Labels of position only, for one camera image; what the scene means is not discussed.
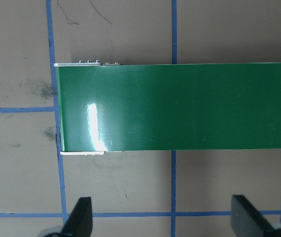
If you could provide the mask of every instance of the floor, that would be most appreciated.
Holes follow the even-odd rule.
[[[244,194],[281,222],[281,150],[59,155],[54,62],[281,62],[280,0],[0,0],[0,236],[227,236]]]

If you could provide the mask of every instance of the black object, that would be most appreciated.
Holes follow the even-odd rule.
[[[231,227],[237,237],[281,237],[281,229],[274,229],[243,195],[232,196]]]
[[[90,197],[81,197],[60,233],[45,237],[90,237],[92,232],[92,206]]]

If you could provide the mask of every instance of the green rectangular panel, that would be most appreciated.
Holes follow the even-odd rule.
[[[64,152],[281,148],[281,63],[56,71]]]

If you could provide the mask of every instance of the horizontal blue line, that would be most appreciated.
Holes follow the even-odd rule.
[[[93,217],[153,217],[171,216],[171,212],[116,212],[116,213],[93,213]]]
[[[62,213],[0,213],[0,217],[63,217]]]
[[[0,108],[0,113],[54,112],[54,107]]]
[[[262,215],[280,215],[281,210],[260,211]],[[230,211],[176,212],[176,216],[229,216]],[[0,213],[0,217],[68,217],[69,213]],[[93,217],[160,217],[172,216],[171,212],[109,212],[93,213]]]

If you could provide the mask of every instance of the green surface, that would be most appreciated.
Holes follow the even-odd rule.
[[[56,70],[63,151],[281,148],[281,63]]]

